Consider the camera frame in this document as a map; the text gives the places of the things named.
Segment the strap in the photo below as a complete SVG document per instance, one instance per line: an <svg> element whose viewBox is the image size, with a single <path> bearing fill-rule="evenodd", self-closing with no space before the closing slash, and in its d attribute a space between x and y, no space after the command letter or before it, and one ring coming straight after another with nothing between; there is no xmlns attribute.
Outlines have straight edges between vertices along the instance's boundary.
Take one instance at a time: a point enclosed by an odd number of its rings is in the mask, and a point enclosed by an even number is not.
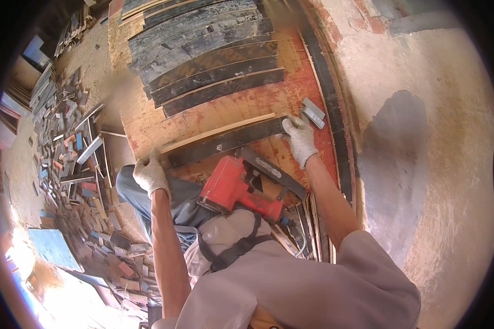
<svg viewBox="0 0 494 329"><path fill-rule="evenodd" d="M219 255L214 254L214 252L211 250L211 247L206 241L204 241L203 238L201 238L201 234L198 232L198 244L200 246L200 252L208 261L211 262L211 273L229 267L232 263L234 263L234 261L238 259L238 257L245 255L246 252L250 251L257 244L272 240L269 234L256 236L258 228L260 228L260 224L262 222L262 216L258 213L254 213L254 217L254 228L249 236L239 239L235 244L233 244L230 248L224 250Z"/></svg>

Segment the red nail gun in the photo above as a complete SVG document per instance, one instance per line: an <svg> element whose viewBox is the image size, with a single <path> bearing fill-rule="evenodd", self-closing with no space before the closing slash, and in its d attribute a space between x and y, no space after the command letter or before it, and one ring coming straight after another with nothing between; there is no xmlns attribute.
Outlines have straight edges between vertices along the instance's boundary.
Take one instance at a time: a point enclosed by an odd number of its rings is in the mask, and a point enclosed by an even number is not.
<svg viewBox="0 0 494 329"><path fill-rule="evenodd" d="M253 170L254 175L264 174L272 181L283 185L284 188L276 200L270 201L253 194L253 186L245 182L248 176L245 167ZM300 183L250 148L240 148L237 149L235 157L226 155L221 158L205 183L197 202L207 209L222 214L230 213L234 204L239 202L260 213L268 222L274 223L282 219L281 200L287 191L293 192L301 200L305 197L305 189Z"/></svg>

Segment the blue trousers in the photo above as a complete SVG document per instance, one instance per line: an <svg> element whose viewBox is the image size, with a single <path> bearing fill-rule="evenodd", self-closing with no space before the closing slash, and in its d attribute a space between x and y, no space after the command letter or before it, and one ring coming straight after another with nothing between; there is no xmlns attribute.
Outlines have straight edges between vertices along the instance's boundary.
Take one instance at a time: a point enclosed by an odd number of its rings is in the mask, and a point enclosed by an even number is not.
<svg viewBox="0 0 494 329"><path fill-rule="evenodd" d="M147 192L136 183L132 175L134 167L134 165L128 165L121 168L115 186L121 198L134 207L135 215L151 244L151 200ZM199 229L207 220L217 215L216 212L196 203L203 187L173 176L167 176L166 179L172 196L170 209L174 225L192 226ZM185 252L197 237L193 233L178 233L178 238L181 249Z"/></svg>

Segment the worker's knee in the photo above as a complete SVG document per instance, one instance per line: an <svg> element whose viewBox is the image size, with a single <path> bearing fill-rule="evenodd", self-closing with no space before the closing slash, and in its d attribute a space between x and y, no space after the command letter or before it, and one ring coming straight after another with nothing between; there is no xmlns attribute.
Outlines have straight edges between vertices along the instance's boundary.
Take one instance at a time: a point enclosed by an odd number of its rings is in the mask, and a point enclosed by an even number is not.
<svg viewBox="0 0 494 329"><path fill-rule="evenodd" d="M123 198L128 194L129 191L133 190L137 183L135 182L133 173L135 165L127 165L120 169L117 178L115 179L115 187L117 192Z"/></svg>

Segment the work glove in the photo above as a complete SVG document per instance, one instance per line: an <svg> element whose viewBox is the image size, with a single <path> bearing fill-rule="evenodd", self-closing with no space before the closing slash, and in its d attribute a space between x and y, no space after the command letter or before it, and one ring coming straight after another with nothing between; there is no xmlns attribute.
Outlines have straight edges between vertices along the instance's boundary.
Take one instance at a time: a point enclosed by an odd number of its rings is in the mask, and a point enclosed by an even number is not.
<svg viewBox="0 0 494 329"><path fill-rule="evenodd" d="M287 114L287 118L282 121L282 127L286 133L278 134L278 138L289 143L294 159L303 170L309 157L318 153L313 142L313 128L290 114Z"/></svg>
<svg viewBox="0 0 494 329"><path fill-rule="evenodd" d="M159 149L153 148L149 155L140 158L135 164L133 176L139 186L148 192L150 200L152 192L159 188L163 188L172 200L165 172L159 164L160 155Z"/></svg>

